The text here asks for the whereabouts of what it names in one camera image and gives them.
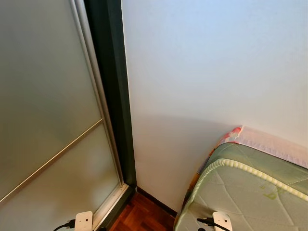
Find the dark green door frame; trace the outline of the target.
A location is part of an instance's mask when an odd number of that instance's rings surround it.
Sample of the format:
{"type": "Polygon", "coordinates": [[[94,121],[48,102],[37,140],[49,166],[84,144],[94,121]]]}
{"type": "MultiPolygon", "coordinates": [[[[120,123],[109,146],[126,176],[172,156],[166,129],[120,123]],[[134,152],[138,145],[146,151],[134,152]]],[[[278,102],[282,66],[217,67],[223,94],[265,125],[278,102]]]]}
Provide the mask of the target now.
{"type": "Polygon", "coordinates": [[[117,159],[121,183],[127,189],[95,231],[111,231],[129,199],[136,193],[137,174],[129,102],[125,29],[121,0],[84,0],[94,46],[103,111],[117,159]]]}

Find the frosted glass sliding door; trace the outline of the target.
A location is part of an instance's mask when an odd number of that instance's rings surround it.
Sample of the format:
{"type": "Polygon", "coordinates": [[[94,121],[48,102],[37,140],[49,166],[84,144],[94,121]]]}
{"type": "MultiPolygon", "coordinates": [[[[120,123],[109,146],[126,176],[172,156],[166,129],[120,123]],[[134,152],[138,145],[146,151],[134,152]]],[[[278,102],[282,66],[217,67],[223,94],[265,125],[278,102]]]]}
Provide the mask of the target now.
{"type": "Polygon", "coordinates": [[[0,231],[93,231],[121,183],[84,0],[0,0],[0,231]]]}

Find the dark wooden skirting board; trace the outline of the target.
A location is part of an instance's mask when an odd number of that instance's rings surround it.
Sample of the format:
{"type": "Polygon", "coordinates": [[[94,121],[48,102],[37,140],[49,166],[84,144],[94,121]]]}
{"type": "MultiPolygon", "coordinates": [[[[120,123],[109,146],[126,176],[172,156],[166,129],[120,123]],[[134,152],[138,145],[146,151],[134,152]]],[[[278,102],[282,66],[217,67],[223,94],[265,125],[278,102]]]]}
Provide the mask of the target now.
{"type": "Polygon", "coordinates": [[[160,202],[160,200],[154,198],[154,196],[141,189],[141,187],[137,187],[136,192],[147,198],[150,202],[154,203],[157,207],[165,211],[165,213],[169,214],[170,216],[175,218],[178,215],[178,212],[165,205],[165,203],[160,202]]]}

